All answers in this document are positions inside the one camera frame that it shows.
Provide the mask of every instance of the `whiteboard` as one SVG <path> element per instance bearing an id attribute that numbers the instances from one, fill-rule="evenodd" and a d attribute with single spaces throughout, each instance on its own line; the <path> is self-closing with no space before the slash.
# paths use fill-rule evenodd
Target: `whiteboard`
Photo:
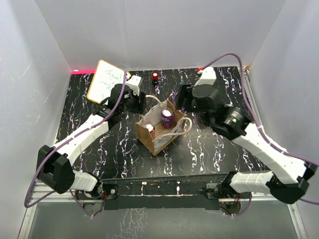
<path id="1" fill-rule="evenodd" d="M 111 95 L 111 90 L 115 84 L 123 83 L 123 79 L 124 70 L 104 60 L 99 60 L 87 98 L 99 104 Z"/>

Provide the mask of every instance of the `gray floor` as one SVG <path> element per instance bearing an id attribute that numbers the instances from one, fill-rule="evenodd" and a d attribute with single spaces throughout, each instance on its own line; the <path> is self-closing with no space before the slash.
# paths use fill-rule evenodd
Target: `gray floor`
<path id="1" fill-rule="evenodd" d="M 296 239 L 287 205 L 253 201 L 234 219 L 203 209 L 126 209 L 85 217 L 75 203 L 40 203 L 29 239 Z"/>

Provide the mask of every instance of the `white wall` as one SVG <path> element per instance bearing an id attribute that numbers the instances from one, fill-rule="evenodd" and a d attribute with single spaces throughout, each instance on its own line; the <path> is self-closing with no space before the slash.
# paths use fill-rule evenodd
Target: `white wall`
<path id="1" fill-rule="evenodd" d="M 267 134 L 316 162 L 319 141 L 319 2 L 286 2 L 251 66 L 251 83 Z M 319 170 L 306 199 L 319 202 Z M 307 234 L 318 238 L 319 206 L 298 203 Z"/>
<path id="2" fill-rule="evenodd" d="M 285 0 L 35 0 L 72 69 L 251 64 Z M 235 65 L 232 57 L 219 65 Z"/>
<path id="3" fill-rule="evenodd" d="M 54 141 L 71 69 L 34 0 L 1 0 L 0 9 L 0 237 L 10 239 L 37 152 Z"/>

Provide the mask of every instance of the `red bottle cap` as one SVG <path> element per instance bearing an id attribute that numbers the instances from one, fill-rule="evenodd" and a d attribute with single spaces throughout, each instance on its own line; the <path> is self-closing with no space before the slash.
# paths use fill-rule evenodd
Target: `red bottle cap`
<path id="1" fill-rule="evenodd" d="M 153 76 L 153 80 L 157 80 L 159 78 L 158 73 L 153 73 L 152 76 Z"/>

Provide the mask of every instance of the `marble tabletop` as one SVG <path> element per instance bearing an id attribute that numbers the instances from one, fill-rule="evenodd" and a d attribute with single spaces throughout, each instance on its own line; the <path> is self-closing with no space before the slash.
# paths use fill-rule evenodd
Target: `marble tabletop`
<path id="1" fill-rule="evenodd" d="M 159 70 L 159 84 L 152 85 L 153 71 L 132 71 L 142 77 L 141 90 L 161 101 L 172 96 L 180 83 L 195 83 L 196 69 Z M 227 104 L 246 109 L 237 67 L 215 68 L 216 86 Z M 86 98 L 93 74 L 72 75 L 59 125 L 57 141 L 76 130 L 96 108 Z M 149 110 L 156 103 L 147 99 Z M 109 132 L 91 144 L 76 160 L 75 170 L 92 172 L 98 177 L 130 178 L 184 176 L 190 174 L 228 173 L 229 171 L 263 171 L 267 167 L 242 147 L 217 135 L 209 127 L 201 127 L 194 113 L 190 133 L 179 136 L 157 156 L 137 139 L 134 123 L 138 114 L 128 114 Z"/>

